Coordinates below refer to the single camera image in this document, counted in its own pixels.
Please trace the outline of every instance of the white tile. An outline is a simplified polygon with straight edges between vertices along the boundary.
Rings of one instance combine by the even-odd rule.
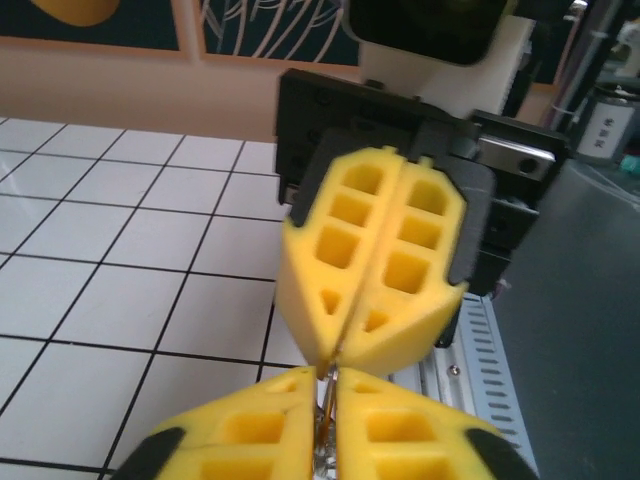
[[[288,370],[286,368],[276,368],[276,367],[264,367],[262,369],[262,376],[260,377],[260,381],[269,380],[270,378],[277,377],[278,375],[282,375],[286,373]],[[316,381],[316,402],[318,405],[322,405],[322,400],[324,399],[324,393],[327,390],[327,382],[326,381]]]
[[[128,130],[104,155],[111,160],[164,164],[180,141],[180,135]]]
[[[4,480],[96,480],[97,475],[72,470],[0,464],[0,478]]]
[[[136,206],[160,168],[155,165],[98,162],[67,198]]]
[[[280,223],[214,217],[193,270],[275,279],[281,235]]]
[[[247,142],[242,149],[236,172],[274,173],[276,146],[273,143]]]
[[[44,343],[0,338],[0,405],[4,405]]]
[[[0,193],[59,199],[91,165],[91,160],[34,155],[0,182]]]
[[[213,213],[227,173],[165,168],[142,202],[143,207]]]
[[[35,152],[62,126],[61,123],[11,118],[0,125],[0,149]]]
[[[282,220],[289,211],[280,205],[278,178],[234,173],[224,190],[216,213],[238,217]]]
[[[277,309],[273,312],[269,342],[267,343],[267,353],[264,359],[267,362],[285,363],[287,365],[307,364],[296,342],[293,340],[291,333],[289,333],[287,324]]]
[[[186,270],[208,217],[138,210],[107,256],[107,262]]]
[[[118,128],[67,125],[42,147],[40,153],[100,158],[121,133],[122,130]]]
[[[20,249],[20,253],[99,261],[132,209],[63,203]]]
[[[0,333],[48,337],[94,266],[12,257],[0,270]]]
[[[0,456],[101,467],[148,358],[49,345],[0,417]]]
[[[260,360],[274,286],[190,275],[160,349]]]
[[[231,170],[242,142],[223,138],[185,137],[169,165]]]
[[[0,251],[15,250],[56,203],[52,200],[0,197]]]
[[[151,349],[183,277],[181,273],[103,265],[56,338]]]
[[[3,152],[0,151],[0,178],[4,178],[25,158],[27,158],[29,154],[27,153],[16,153],[16,152]]]
[[[129,417],[111,468],[161,422],[253,384],[258,367],[158,355]]]

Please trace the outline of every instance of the small sticker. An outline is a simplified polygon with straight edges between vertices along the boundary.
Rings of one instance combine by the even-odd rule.
[[[577,153],[596,158],[611,158],[622,139],[635,109],[598,104],[593,111]]]

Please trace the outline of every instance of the black grout line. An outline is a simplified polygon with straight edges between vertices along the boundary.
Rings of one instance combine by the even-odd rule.
[[[58,132],[56,133],[56,135],[57,135],[58,133],[60,133],[62,130],[64,130],[64,127],[62,127],[60,130],[58,130]],[[47,144],[47,142],[49,142],[49,141],[50,141],[51,139],[53,139],[54,137],[55,137],[55,135],[54,135],[53,137],[49,138],[49,140],[47,140],[45,143],[43,143],[39,148],[44,147],[44,146]],[[30,239],[33,235],[35,235],[35,233],[40,229],[40,227],[41,227],[42,225],[44,225],[44,223],[45,223],[45,222],[46,222],[46,221],[51,217],[51,215],[53,215],[53,212],[55,212],[55,211],[58,209],[58,207],[60,207],[60,205],[62,205],[62,202],[64,201],[64,199],[65,199],[65,198],[67,198],[67,197],[71,194],[71,192],[73,191],[73,189],[74,189],[74,188],[76,188],[76,187],[80,184],[80,182],[82,182],[82,180],[84,180],[84,179],[86,178],[86,176],[87,176],[87,175],[89,175],[89,172],[91,172],[91,170],[93,170],[93,168],[94,168],[97,164],[98,164],[98,161],[97,161],[97,160],[94,160],[93,164],[92,164],[92,165],[87,169],[87,171],[86,171],[86,172],[84,172],[84,173],[82,174],[82,176],[81,176],[81,177],[80,177],[80,178],[79,178],[79,179],[78,179],[78,180],[77,180],[77,181],[76,181],[76,182],[71,186],[71,188],[67,191],[67,193],[66,193],[66,194],[65,194],[65,195],[64,195],[60,200],[56,200],[56,201],[57,201],[57,203],[53,206],[53,208],[49,211],[49,213],[47,213],[47,214],[44,216],[44,218],[43,218],[42,220],[40,220],[40,222],[39,222],[39,223],[38,223],[38,224],[37,224],[37,225],[36,225],[36,226],[31,230],[31,232],[29,232],[29,234],[26,236],[26,238],[24,238],[24,239],[22,240],[22,242],[20,242],[20,244],[19,244],[19,245],[18,245],[18,246],[13,250],[13,252],[11,252],[11,254],[9,255],[9,257],[12,257],[13,255],[15,255],[15,254],[16,254],[16,253],[17,253],[17,252],[18,252],[18,251],[19,251],[19,250],[20,250],[20,249],[21,249],[21,248],[22,248],[22,247],[23,247],[23,246],[24,246],[24,245],[29,241],[29,239]],[[7,262],[5,261],[5,262],[2,264],[2,266],[0,266],[0,269],[2,269],[2,267],[3,267],[4,265],[6,265],[6,263],[7,263]]]
[[[27,340],[29,342],[46,342],[46,338],[31,337],[28,335],[14,335],[12,333],[0,333],[0,338],[6,338],[8,340]]]
[[[269,319],[267,320],[267,329],[264,334],[264,342],[262,343],[262,353],[260,353],[260,366],[256,375],[256,383],[262,379],[262,369],[264,368],[264,357],[267,355],[267,347],[269,345],[269,334],[271,333],[271,322],[273,321],[273,313],[276,310],[275,300],[271,302],[269,309]]]
[[[70,199],[60,199],[53,197],[43,197],[39,195],[20,195],[17,193],[0,193],[0,197],[11,197],[11,198],[27,198],[29,200],[47,200],[53,202],[63,202],[63,203],[79,203],[81,205],[95,205],[97,207],[115,207],[115,208],[136,208],[135,205],[122,205],[119,203],[108,203],[108,202],[91,202],[89,200],[70,200]],[[156,207],[138,207],[138,210],[151,210],[153,212],[167,212],[167,213],[182,213],[185,215],[200,215],[200,216],[211,216],[211,213],[206,212],[193,212],[190,210],[177,210],[170,208],[156,208]],[[258,217],[245,217],[242,215],[223,215],[221,213],[216,213],[216,217],[221,218],[237,218],[238,220],[253,220],[256,222],[273,222],[273,223],[282,223],[282,220],[277,220],[274,218],[258,218]]]
[[[124,130],[119,136],[118,138],[116,138],[113,143],[111,144],[111,146],[113,146],[121,137],[122,135],[124,135],[124,133],[126,132],[126,130]],[[176,145],[175,149],[171,152],[171,155],[169,155],[169,158],[167,159],[167,162],[169,162],[169,160],[171,159],[171,156],[175,153],[175,151],[178,149],[178,147],[180,146],[180,144],[182,143],[182,141],[184,140],[184,136],[180,139],[180,141],[178,142],[178,145]],[[67,193],[67,195],[69,195],[69,193],[71,193],[71,191],[76,187],[76,185],[78,185],[79,182],[82,181],[82,179],[91,171],[91,169],[93,167],[95,167],[95,165],[97,165],[98,161],[96,160],[94,162],[94,164],[87,170],[87,172],[85,172],[85,174],[80,178],[80,180],[78,180],[78,182],[76,182],[75,185],[73,185],[71,187],[71,189],[69,190],[69,192]],[[149,193],[149,191],[151,190],[151,188],[153,187],[153,184],[156,182],[156,180],[158,179],[158,177],[160,176],[160,174],[162,173],[162,169],[160,169],[160,171],[158,171],[156,177],[154,178],[154,180],[151,182],[151,185],[149,186],[148,190],[145,192],[145,194],[142,196],[142,198],[140,199],[139,203],[142,203],[142,201],[144,200],[144,198],[146,197],[146,195]],[[14,397],[16,396],[16,394],[18,393],[18,391],[20,390],[20,388],[22,387],[22,385],[24,384],[24,382],[26,381],[27,377],[29,376],[29,374],[33,371],[33,368],[35,367],[35,365],[38,363],[38,361],[40,360],[40,358],[42,357],[42,355],[44,354],[45,350],[47,349],[47,346],[49,346],[49,344],[51,343],[51,341],[53,340],[53,338],[55,337],[55,335],[58,333],[58,331],[60,330],[60,328],[62,327],[62,324],[64,323],[64,321],[66,320],[66,318],[69,316],[69,313],[71,312],[71,310],[73,309],[73,307],[75,307],[78,299],[82,296],[82,294],[84,293],[84,291],[86,290],[87,286],[89,285],[89,283],[91,282],[91,280],[93,279],[93,277],[95,276],[96,272],[98,271],[101,262],[107,257],[107,255],[109,255],[109,252],[111,251],[111,249],[114,247],[114,245],[116,244],[116,242],[118,241],[118,239],[120,238],[120,236],[122,235],[122,232],[125,230],[125,228],[127,228],[127,225],[129,224],[129,222],[131,221],[131,219],[133,218],[134,214],[136,212],[136,209],[132,209],[131,214],[129,215],[129,218],[127,218],[127,220],[124,222],[124,224],[122,225],[122,228],[120,229],[120,231],[118,232],[118,234],[115,236],[115,238],[113,239],[113,241],[111,242],[111,245],[109,245],[109,248],[107,249],[107,251],[104,253],[104,255],[102,256],[100,262],[98,262],[95,265],[95,268],[93,269],[93,271],[91,272],[91,274],[89,275],[89,277],[87,278],[87,281],[84,283],[84,285],[82,286],[82,288],[80,289],[80,291],[78,292],[78,294],[75,296],[75,298],[73,299],[73,301],[71,302],[71,305],[69,305],[69,308],[67,308],[67,310],[65,311],[64,315],[62,316],[62,318],[60,319],[60,321],[58,322],[58,324],[56,325],[56,327],[53,329],[53,331],[51,332],[51,334],[49,335],[49,338],[45,341],[44,345],[42,346],[42,348],[40,349],[40,351],[38,352],[38,354],[36,355],[36,357],[33,359],[33,361],[31,362],[31,364],[29,365],[29,367],[27,368],[27,370],[25,371],[25,373],[23,374],[22,378],[20,379],[20,381],[18,382],[18,384],[14,387],[14,389],[12,390],[11,394],[9,395],[9,397],[7,398],[7,400],[4,402],[4,404],[2,405],[2,407],[0,408],[0,418],[2,417],[2,415],[4,414],[4,412],[7,410],[8,406],[10,405],[11,401],[14,399]],[[27,239],[25,239],[21,245],[18,246],[18,248],[15,250],[19,250],[19,248],[27,241]]]
[[[24,153],[24,154],[29,154],[30,156],[31,155],[42,155],[42,156],[45,156],[45,157],[74,158],[76,160],[88,160],[88,161],[97,160],[95,158],[79,157],[77,155],[68,155],[68,154],[67,155],[59,155],[59,154],[56,154],[56,153],[38,153],[38,152],[33,152],[32,153],[32,152],[25,152],[25,151],[22,151],[22,150],[7,150],[7,149],[1,149],[1,148],[0,148],[0,152]],[[162,166],[161,163],[138,162],[138,161],[135,161],[135,160],[116,160],[116,159],[112,159],[112,158],[99,158],[99,160],[101,162],[108,162],[108,163],[129,163],[129,164],[132,164],[132,165],[146,165],[146,166],[149,166],[149,167],[161,167]],[[225,169],[222,169],[222,168],[189,167],[187,165],[166,165],[166,167],[167,168],[182,168],[184,170],[200,170],[200,171],[204,171],[204,172],[222,172],[222,173],[232,172],[232,173],[238,173],[238,174],[242,174],[242,175],[255,175],[257,177],[278,177],[279,176],[277,173],[241,172],[241,171],[235,171],[235,170],[225,170]]]
[[[56,133],[54,133],[53,135],[51,135],[49,138],[47,138],[47,139],[45,140],[45,142],[44,142],[42,145],[40,145],[40,146],[35,150],[35,152],[18,152],[18,151],[14,151],[14,150],[0,150],[0,151],[12,152],[12,153],[24,153],[24,154],[26,154],[26,155],[27,155],[27,157],[26,157],[23,161],[21,161],[18,165],[16,165],[14,168],[12,168],[12,169],[9,171],[9,173],[7,173],[7,174],[6,174],[5,176],[3,176],[3,177],[0,177],[0,182],[2,182],[5,178],[7,178],[9,175],[11,175],[13,172],[15,172],[17,169],[19,169],[22,165],[24,165],[24,164],[25,164],[25,162],[26,162],[27,160],[29,160],[31,157],[33,157],[33,156],[36,154],[36,152],[37,152],[38,150],[40,150],[40,149],[41,149],[42,147],[44,147],[47,143],[49,143],[49,141],[50,141],[53,137],[55,137],[58,133],[60,133],[62,130],[64,130],[64,127],[66,127],[66,126],[67,126],[67,125],[65,124],[65,125],[63,125],[62,127],[60,127],[60,129],[59,129]]]
[[[118,138],[116,138],[113,143],[115,144],[120,137],[122,137],[122,135],[124,135],[123,131]],[[93,169],[96,165],[97,165],[98,161],[94,161],[93,165],[91,165],[91,167],[89,167],[87,169],[87,171],[84,173],[84,175],[82,175],[82,177],[80,177],[80,179],[69,189],[69,191],[67,192],[67,195],[69,195],[73,189],[89,174],[89,172],[91,171],[91,169]],[[40,226],[47,220],[47,218],[49,218],[51,216],[51,214],[58,208],[58,206],[60,206],[62,204],[62,201],[58,202],[56,204],[55,207],[53,207],[51,209],[51,211],[45,216],[45,218],[35,227],[34,230],[31,231],[31,233],[27,236],[27,238],[25,238],[22,243],[20,245],[18,245],[18,247],[12,252],[13,256],[15,254],[15,252],[17,252],[18,250],[20,250],[20,248],[22,247],[22,245],[24,245],[29,238],[38,230],[38,228],[40,228]],[[2,266],[0,266],[0,269],[2,269],[2,267],[4,267],[4,265],[6,265],[7,262],[4,262],[2,264]],[[56,326],[56,328],[51,332],[51,334],[49,335],[49,338],[47,341],[45,341],[44,345],[42,345],[42,348],[40,349],[40,351],[37,353],[37,355],[35,356],[35,358],[33,359],[33,361],[31,362],[31,364],[29,365],[29,367],[26,369],[26,371],[24,372],[24,374],[22,375],[22,377],[20,378],[20,380],[18,381],[18,383],[16,384],[16,386],[13,388],[13,390],[11,391],[11,393],[9,394],[9,396],[7,397],[7,399],[5,400],[5,402],[3,403],[2,407],[0,407],[0,418],[2,418],[2,415],[4,414],[4,412],[7,410],[7,408],[9,407],[9,404],[11,403],[11,401],[14,399],[14,397],[16,396],[16,394],[18,393],[18,391],[20,390],[20,388],[22,387],[22,385],[24,384],[24,382],[26,381],[27,377],[29,376],[29,374],[32,372],[33,368],[35,367],[35,365],[38,363],[38,361],[40,360],[40,358],[42,357],[42,355],[44,354],[44,351],[47,349],[47,346],[49,345],[49,342],[53,339],[53,337],[55,336],[55,334],[57,333],[57,331],[60,329],[60,327],[62,326],[62,322],[64,322],[64,320],[67,318],[67,316],[69,315],[69,312],[71,311],[71,309],[74,307],[74,305],[76,304],[76,302],[78,301],[78,298],[80,297],[80,295],[82,295],[82,293],[84,292],[84,290],[87,288],[88,283],[91,281],[91,279],[93,278],[93,276],[95,275],[96,271],[98,269],[98,265],[96,265],[96,267],[94,268],[93,272],[91,273],[91,275],[89,275],[89,278],[87,279],[87,281],[85,282],[85,284],[82,286],[82,288],[80,289],[80,292],[78,293],[78,295],[75,297],[75,299],[73,300],[73,302],[71,303],[71,305],[69,306],[69,308],[67,309],[67,311],[65,312],[65,314],[62,316],[62,319],[60,319],[60,321],[58,322],[58,325]]]
[[[116,138],[116,140],[111,144],[111,146],[105,151],[109,151],[111,149],[111,147],[127,132],[127,130],[124,130],[119,136],[118,138]],[[160,175],[162,175],[162,172],[164,171],[164,168],[166,166],[167,163],[169,163],[169,161],[171,160],[171,158],[173,157],[173,155],[175,154],[175,152],[178,150],[178,148],[180,147],[180,145],[182,144],[182,142],[184,141],[185,136],[183,135],[180,138],[180,141],[177,143],[177,145],[175,146],[175,148],[171,151],[171,154],[169,155],[169,157],[167,158],[166,162],[164,163],[164,165],[158,170],[158,173],[156,174],[156,176],[154,177],[153,181],[151,182],[151,184],[149,185],[149,187],[147,188],[147,190],[145,191],[144,195],[142,195],[142,197],[140,198],[138,204],[136,205],[136,207],[134,207],[133,209],[131,209],[131,213],[129,215],[129,217],[127,218],[127,220],[124,222],[124,224],[122,225],[122,227],[120,228],[120,231],[117,233],[117,235],[115,236],[115,238],[113,239],[113,241],[111,242],[111,244],[109,245],[109,248],[107,248],[107,250],[105,251],[104,255],[102,255],[102,258],[100,259],[100,261],[96,264],[95,268],[93,269],[93,271],[91,272],[91,274],[89,275],[89,278],[87,278],[87,281],[84,283],[84,285],[82,286],[82,288],[80,289],[80,291],[78,292],[78,294],[75,296],[75,298],[73,299],[73,301],[71,302],[71,305],[69,305],[69,308],[67,308],[67,310],[65,311],[64,315],[62,316],[62,318],[60,319],[60,321],[58,322],[58,324],[56,325],[56,327],[53,329],[53,331],[51,332],[51,334],[49,335],[49,338],[47,339],[47,341],[45,342],[45,344],[43,345],[43,347],[40,349],[40,352],[38,353],[38,355],[36,356],[36,358],[33,360],[33,362],[31,363],[31,365],[29,366],[29,368],[27,369],[27,371],[25,372],[25,374],[23,375],[22,379],[20,380],[20,382],[18,383],[18,385],[16,385],[14,391],[11,393],[11,396],[7,399],[7,401],[5,402],[5,404],[3,405],[2,409],[0,410],[0,417],[2,416],[2,414],[4,413],[4,411],[6,410],[6,408],[8,407],[9,403],[11,402],[11,400],[13,399],[13,397],[15,396],[15,394],[18,392],[19,388],[22,386],[22,384],[24,383],[24,381],[26,380],[26,378],[28,377],[28,375],[31,373],[31,371],[33,370],[33,367],[35,366],[35,364],[38,362],[38,360],[40,359],[40,357],[42,356],[42,354],[44,353],[44,351],[46,350],[47,346],[49,346],[51,343],[57,343],[55,341],[53,341],[55,335],[58,333],[58,331],[60,330],[60,328],[62,327],[62,324],[64,323],[64,321],[67,319],[67,317],[69,316],[69,314],[71,313],[71,311],[73,310],[73,308],[75,307],[76,303],[78,302],[78,300],[80,299],[80,297],[82,296],[82,294],[84,293],[84,291],[87,289],[87,287],[89,286],[89,284],[91,283],[91,281],[93,280],[93,277],[96,275],[98,269],[100,268],[100,266],[103,264],[104,260],[107,258],[107,256],[109,255],[109,253],[111,252],[111,250],[113,249],[113,247],[115,246],[115,244],[117,243],[118,239],[120,238],[120,236],[122,235],[122,233],[124,232],[124,230],[127,228],[127,226],[129,225],[129,223],[131,222],[131,220],[133,219],[136,211],[138,210],[139,206],[142,204],[142,202],[144,201],[144,199],[146,198],[146,196],[149,194],[149,192],[151,191],[151,189],[153,188],[154,184],[158,181],[158,178],[160,178]],[[97,165],[98,160],[92,165],[91,168],[89,168],[88,171],[90,171],[95,165]],[[106,463],[105,465],[103,465],[103,467],[101,469],[98,470],[98,472],[100,473],[100,477],[104,477],[104,472],[106,471],[106,469],[108,468],[108,463]]]
[[[237,220],[253,220],[258,222],[272,222],[272,223],[282,223],[282,220],[276,220],[274,218],[255,218],[255,217],[243,217],[240,215],[223,215],[221,213],[216,213],[214,217],[218,218],[235,218]]]
[[[98,348],[101,350],[114,350],[117,352],[131,352],[131,353],[145,353],[152,354],[155,353],[160,356],[165,357],[178,357],[178,358],[190,358],[194,360],[207,360],[211,362],[223,362],[223,363],[237,363],[240,365],[256,365],[259,366],[263,364],[266,367],[277,367],[277,368],[293,368],[295,365],[288,363],[277,363],[277,362],[265,362],[261,360],[247,360],[243,358],[229,358],[229,357],[217,357],[213,355],[200,355],[197,353],[184,353],[184,352],[171,352],[167,350],[154,350],[150,348],[140,348],[140,347],[126,347],[122,345],[109,345],[109,344],[101,344],[101,343],[92,343],[92,342],[81,342],[76,340],[65,340],[58,338],[39,338],[39,337],[29,337],[25,335],[13,335],[8,333],[0,333],[0,338],[4,338],[7,340],[21,340],[27,342],[38,342],[45,343],[49,342],[53,345],[64,345],[70,347],[86,347],[86,348]]]
[[[73,472],[85,472],[85,473],[102,473],[103,472],[103,469],[100,467],[71,465],[68,463],[41,462],[39,460],[22,460],[17,458],[0,457],[0,463],[4,463],[8,465],[20,465],[24,467],[40,467],[40,468],[51,468],[55,470],[70,470]]]
[[[236,166],[236,164],[238,163],[238,160],[240,159],[240,155],[242,155],[242,150],[244,150],[244,146],[245,146],[246,142],[243,142],[242,145],[240,146],[240,149],[238,151],[238,154],[236,156],[235,161],[233,162],[233,166],[231,168],[231,170],[233,170],[233,168]],[[222,197],[224,196],[224,192],[227,189],[227,185],[229,185],[229,181],[231,180],[231,175],[232,173],[229,172],[227,174],[227,178],[224,182],[224,185],[222,186],[222,191],[220,192],[220,195],[218,197],[218,200],[216,202],[216,205],[213,209],[213,215],[215,215],[216,210],[218,209],[218,206],[220,205],[220,202],[222,201]],[[207,233],[209,232],[209,227],[211,226],[211,222],[213,220],[213,215],[209,218],[209,221],[207,222],[207,225],[205,226],[204,232],[202,233],[202,236],[200,237],[200,241],[198,242],[198,245],[196,247],[196,250],[193,254],[193,257],[191,258],[191,262],[189,263],[189,268],[188,270],[191,271],[193,269],[193,265],[195,264],[196,258],[198,258],[198,254],[200,253],[200,248],[202,247],[203,243],[204,243],[204,239],[207,236]],[[145,366],[144,371],[142,372],[142,376],[140,377],[140,381],[138,382],[138,385],[133,393],[133,397],[131,398],[131,401],[129,402],[129,406],[127,407],[127,411],[125,412],[124,418],[122,419],[122,422],[120,423],[120,427],[118,428],[118,432],[116,433],[115,438],[113,439],[113,443],[111,444],[111,448],[109,449],[109,453],[107,454],[107,458],[104,461],[104,465],[103,468],[108,468],[109,467],[109,463],[111,462],[111,459],[113,458],[113,454],[116,451],[116,447],[118,446],[118,442],[120,441],[120,438],[122,437],[122,433],[124,432],[124,429],[127,425],[127,422],[129,421],[129,417],[131,416],[131,412],[133,412],[133,408],[135,407],[136,401],[138,400],[138,396],[140,395],[140,392],[142,391],[142,386],[144,385],[145,380],[147,379],[147,375],[149,374],[149,370],[151,369],[151,364],[153,363],[153,359],[155,358],[155,355],[158,353],[158,350],[160,348],[160,344],[162,343],[162,338],[164,337],[165,332],[167,331],[167,328],[169,327],[169,322],[171,321],[171,317],[173,316],[173,312],[176,309],[176,306],[178,305],[178,302],[180,301],[180,297],[182,295],[182,292],[184,291],[185,285],[187,283],[187,279],[189,278],[189,274],[185,275],[184,278],[182,279],[182,283],[180,284],[180,287],[178,288],[178,292],[176,294],[176,297],[173,300],[173,303],[171,305],[171,308],[169,309],[169,313],[167,314],[167,319],[164,322],[164,325],[162,326],[162,329],[160,330],[160,334],[158,335],[158,339],[156,340],[156,344],[153,348],[153,352],[151,353],[151,355],[149,356],[149,361],[147,362],[147,365]]]
[[[36,255],[32,253],[15,253],[11,255],[11,253],[5,253],[0,251],[0,255],[7,255],[18,257],[18,258],[34,258],[38,260],[53,260],[55,262],[71,262],[71,263],[83,263],[85,265],[99,265],[106,267],[122,267],[122,268],[133,268],[138,270],[151,270],[154,272],[166,272],[166,273],[181,273],[181,274],[192,274],[199,275],[202,277],[216,277],[216,278],[230,278],[233,280],[249,280],[252,282],[264,282],[264,283],[275,283],[273,278],[261,278],[261,277],[245,277],[242,275],[229,275],[225,273],[210,273],[210,272],[199,272],[193,270],[179,270],[175,268],[164,268],[164,267],[150,267],[147,265],[130,265],[126,263],[117,263],[117,262],[101,262],[95,260],[81,260],[77,258],[62,258],[62,257],[50,257],[48,255]]]

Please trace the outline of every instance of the framed picture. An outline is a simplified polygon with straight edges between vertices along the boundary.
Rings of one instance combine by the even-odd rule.
[[[0,43],[182,56],[179,1],[2,0]]]
[[[201,56],[358,65],[336,0],[194,0]]]

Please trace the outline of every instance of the thin metal rod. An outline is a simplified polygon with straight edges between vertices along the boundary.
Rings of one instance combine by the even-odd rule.
[[[336,383],[338,381],[338,368],[334,365],[329,370],[329,380],[327,389],[322,399],[322,420],[318,423],[316,429],[316,450],[324,449],[329,439],[329,428],[331,426],[331,414],[336,403]]]

